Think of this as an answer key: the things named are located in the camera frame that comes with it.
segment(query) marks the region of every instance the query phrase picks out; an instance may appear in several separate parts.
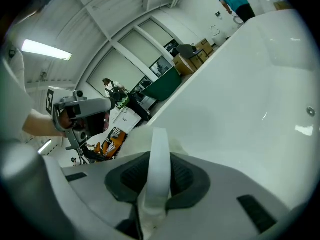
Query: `green panel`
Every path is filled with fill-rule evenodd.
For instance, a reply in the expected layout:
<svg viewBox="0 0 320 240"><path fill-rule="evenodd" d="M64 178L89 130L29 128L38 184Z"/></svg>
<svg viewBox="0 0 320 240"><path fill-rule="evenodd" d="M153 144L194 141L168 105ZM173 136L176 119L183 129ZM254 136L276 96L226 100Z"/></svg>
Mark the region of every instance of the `green panel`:
<svg viewBox="0 0 320 240"><path fill-rule="evenodd" d="M181 78L173 66L141 93L158 101L165 101L175 92L181 82Z"/></svg>

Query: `window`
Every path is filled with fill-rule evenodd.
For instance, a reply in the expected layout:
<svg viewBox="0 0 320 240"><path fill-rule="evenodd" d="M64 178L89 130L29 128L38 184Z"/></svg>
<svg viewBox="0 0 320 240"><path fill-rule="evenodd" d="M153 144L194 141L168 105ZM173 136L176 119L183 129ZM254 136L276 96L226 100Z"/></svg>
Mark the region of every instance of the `window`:
<svg viewBox="0 0 320 240"><path fill-rule="evenodd" d="M174 48L177 48L179 44L176 40L172 40L170 43L168 43L164 48L167 50L167 52L172 53Z"/></svg>
<svg viewBox="0 0 320 240"><path fill-rule="evenodd" d="M172 40L174 40L171 35L152 20L148 20L143 23L140 25L140 28L157 40L163 47L167 46Z"/></svg>
<svg viewBox="0 0 320 240"><path fill-rule="evenodd" d="M148 68L162 56L157 48L136 31L130 32L119 43L133 53Z"/></svg>
<svg viewBox="0 0 320 240"><path fill-rule="evenodd" d="M144 77L134 88L132 91L132 95L136 98L138 102L142 102L143 99L146 97L145 95L141 94L141 91L143 91L145 88L147 88L149 85L151 85L152 82L147 77Z"/></svg>
<svg viewBox="0 0 320 240"><path fill-rule="evenodd" d="M132 91L144 77L144 73L113 48L96 67L88 83L105 96L104 78L117 81Z"/></svg>
<svg viewBox="0 0 320 240"><path fill-rule="evenodd" d="M153 73L159 78L169 69L171 69L171 64L165 60L164 57L160 57L151 67Z"/></svg>

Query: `fluorescent light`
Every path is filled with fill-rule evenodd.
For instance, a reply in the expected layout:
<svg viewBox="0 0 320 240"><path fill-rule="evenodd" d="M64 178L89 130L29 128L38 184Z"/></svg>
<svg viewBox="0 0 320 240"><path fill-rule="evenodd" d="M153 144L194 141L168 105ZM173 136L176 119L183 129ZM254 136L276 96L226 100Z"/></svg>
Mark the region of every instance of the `fluorescent light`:
<svg viewBox="0 0 320 240"><path fill-rule="evenodd" d="M40 149L38 150L38 153L40 154L42 151L45 150L46 147L48 147L51 144L51 139L49 139Z"/></svg>
<svg viewBox="0 0 320 240"><path fill-rule="evenodd" d="M26 53L33 53L33 54L41 54L46 55L54 58L58 58L61 60L68 61L70 60L72 54L63 50L59 50L57 48L53 48L51 46L31 41L25 40L22 46L22 51Z"/></svg>

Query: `black vent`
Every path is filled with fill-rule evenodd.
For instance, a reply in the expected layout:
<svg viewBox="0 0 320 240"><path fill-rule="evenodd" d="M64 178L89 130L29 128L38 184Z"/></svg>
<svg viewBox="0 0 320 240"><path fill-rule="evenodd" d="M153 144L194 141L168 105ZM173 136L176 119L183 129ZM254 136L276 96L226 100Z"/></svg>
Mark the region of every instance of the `black vent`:
<svg viewBox="0 0 320 240"><path fill-rule="evenodd" d="M136 193L141 193L147 183L150 155L140 159L135 166L121 175L121 182Z"/></svg>
<svg viewBox="0 0 320 240"><path fill-rule="evenodd" d="M67 180L68 182L73 182L73 181L82 179L82 178L84 178L84 177L87 177L87 175L84 174L83 172L65 176L65 178L66 178L66 180Z"/></svg>
<svg viewBox="0 0 320 240"><path fill-rule="evenodd" d="M192 171L177 162L176 159L171 159L171 194L176 196L188 189L194 182Z"/></svg>
<svg viewBox="0 0 320 240"><path fill-rule="evenodd" d="M237 198L246 214L261 233L270 229L277 221L267 212L267 210L252 196L243 195Z"/></svg>

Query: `white cabinet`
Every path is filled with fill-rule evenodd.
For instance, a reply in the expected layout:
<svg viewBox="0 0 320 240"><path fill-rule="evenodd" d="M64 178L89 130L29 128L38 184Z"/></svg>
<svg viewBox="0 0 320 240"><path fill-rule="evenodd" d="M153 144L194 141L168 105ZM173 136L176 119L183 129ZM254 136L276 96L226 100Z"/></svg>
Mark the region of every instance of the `white cabinet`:
<svg viewBox="0 0 320 240"><path fill-rule="evenodd" d="M121 114L121 110L118 109L117 107L115 107L114 109L112 109L110 111L110 119L109 119L110 125L113 124L117 120L117 118L119 117L120 114Z"/></svg>
<svg viewBox="0 0 320 240"><path fill-rule="evenodd" d="M138 116L132 109L124 108L124 112L121 112L114 121L114 127L119 128L121 131L128 134L139 123L141 117Z"/></svg>

